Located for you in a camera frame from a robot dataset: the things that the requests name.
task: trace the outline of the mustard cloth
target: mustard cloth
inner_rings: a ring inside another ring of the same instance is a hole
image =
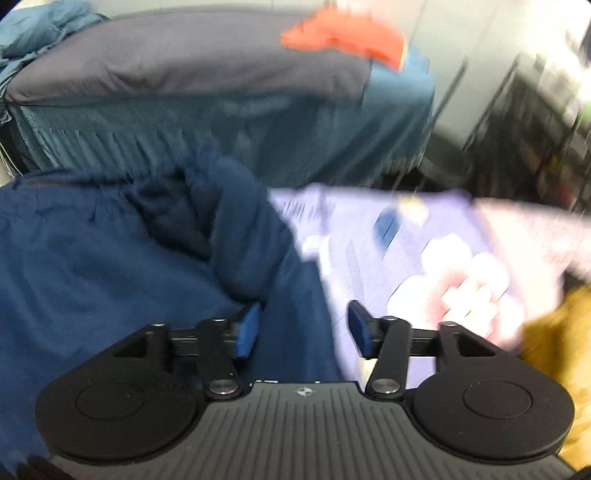
[[[524,326],[522,358],[574,401],[574,424],[560,456],[576,469],[591,465],[591,288],[578,288],[554,313]]]

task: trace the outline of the blue fabric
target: blue fabric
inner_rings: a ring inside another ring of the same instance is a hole
[[[261,302],[241,372],[340,381],[318,270],[267,191],[209,150],[158,173],[29,174],[0,189],[0,462],[46,454],[44,385],[154,322],[187,328]]]
[[[434,96],[411,50],[397,73],[373,64],[363,100],[287,94],[79,98],[10,104],[31,167],[156,166],[198,142],[271,187],[359,185],[422,152]]]
[[[10,120],[4,94],[17,73],[69,35],[104,19],[88,1],[58,0],[13,10],[0,21],[0,126]]]

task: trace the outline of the gripper base plate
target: gripper base plate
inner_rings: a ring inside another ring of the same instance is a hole
[[[77,480],[565,480],[552,455],[486,465],[433,446],[404,409],[362,396],[353,383],[256,383],[211,404],[177,446],[141,463],[90,466],[56,457]]]

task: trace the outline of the blue bedding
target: blue bedding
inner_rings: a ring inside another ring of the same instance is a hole
[[[302,262],[267,190],[238,163],[196,151],[135,174],[30,174],[0,189],[0,462],[46,450],[37,394],[154,322],[187,328],[260,302],[241,371],[340,381],[314,262]]]
[[[10,120],[4,104],[10,81],[66,37],[103,20],[90,9],[88,1],[58,0],[13,10],[0,21],[0,126]]]
[[[194,142],[246,165],[271,187],[359,185],[413,158],[434,95],[425,58],[374,63],[362,100],[282,93],[78,98],[9,104],[31,167],[155,166]]]

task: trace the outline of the orange cloth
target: orange cloth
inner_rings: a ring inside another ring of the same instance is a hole
[[[399,30],[371,17],[352,15],[331,6],[281,34],[281,44],[295,50],[334,48],[350,55],[380,61],[399,71],[407,43]]]

